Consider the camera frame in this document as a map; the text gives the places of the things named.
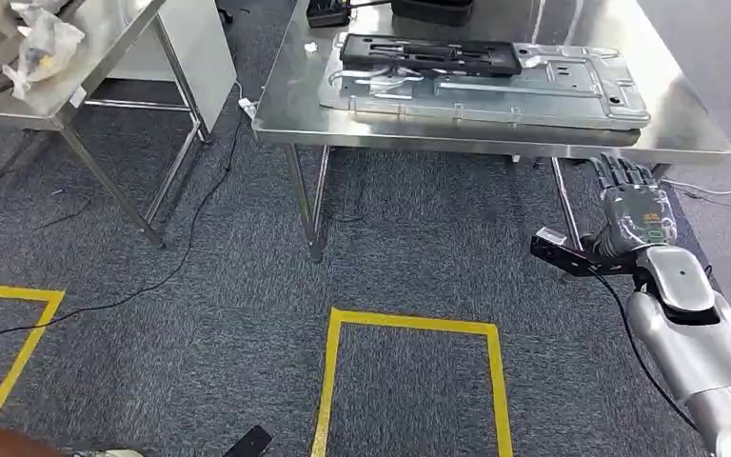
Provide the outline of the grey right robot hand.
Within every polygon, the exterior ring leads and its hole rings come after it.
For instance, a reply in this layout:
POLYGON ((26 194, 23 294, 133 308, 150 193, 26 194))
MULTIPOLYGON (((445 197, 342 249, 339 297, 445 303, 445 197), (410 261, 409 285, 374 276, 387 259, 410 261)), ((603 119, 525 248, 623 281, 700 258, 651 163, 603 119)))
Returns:
POLYGON ((650 169, 608 153, 590 163, 601 188, 606 223, 582 245, 606 258, 619 258, 654 245, 677 242, 677 222, 666 192, 650 169))

